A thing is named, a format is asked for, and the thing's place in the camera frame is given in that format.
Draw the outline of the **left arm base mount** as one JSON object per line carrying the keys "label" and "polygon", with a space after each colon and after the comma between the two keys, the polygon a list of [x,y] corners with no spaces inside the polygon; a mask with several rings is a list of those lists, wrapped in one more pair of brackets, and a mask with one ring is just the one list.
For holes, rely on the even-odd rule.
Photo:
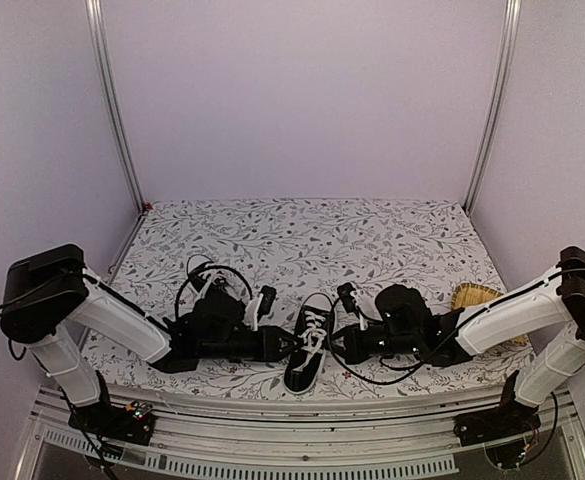
{"label": "left arm base mount", "polygon": [[100,394],[98,401],[89,406],[72,405],[68,425],[85,433],[141,446],[148,446],[156,424],[150,404],[133,401],[126,406],[111,403],[107,384],[96,372]]}

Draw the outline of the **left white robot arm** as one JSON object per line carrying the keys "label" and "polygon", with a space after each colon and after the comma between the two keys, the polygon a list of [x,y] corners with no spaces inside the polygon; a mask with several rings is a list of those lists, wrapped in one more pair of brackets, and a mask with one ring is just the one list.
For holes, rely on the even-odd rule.
{"label": "left white robot arm", "polygon": [[298,336],[262,326],[276,298],[272,287],[249,291],[243,301],[230,292],[229,266],[201,261],[180,286],[196,293],[191,311],[156,319],[93,272],[83,250],[66,244],[13,263],[0,303],[0,329],[19,344],[82,408],[83,419],[100,434],[120,426],[118,408],[107,401],[99,374],[81,356],[65,329],[68,321],[94,330],[134,353],[152,369],[180,374],[202,360],[278,362],[298,351]]}

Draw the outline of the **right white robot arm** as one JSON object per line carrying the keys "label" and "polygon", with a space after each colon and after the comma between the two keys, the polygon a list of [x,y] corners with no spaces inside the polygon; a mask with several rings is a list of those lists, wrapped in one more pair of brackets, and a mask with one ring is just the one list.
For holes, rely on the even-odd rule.
{"label": "right white robot arm", "polygon": [[434,314],[420,292],[392,284],[375,299],[378,322],[350,325],[327,338],[342,364],[372,356],[413,353],[423,365],[465,363],[518,336],[559,324],[561,330],[532,363],[515,373],[489,427],[509,436],[552,390],[585,366],[585,251],[570,246],[538,278],[494,300]]}

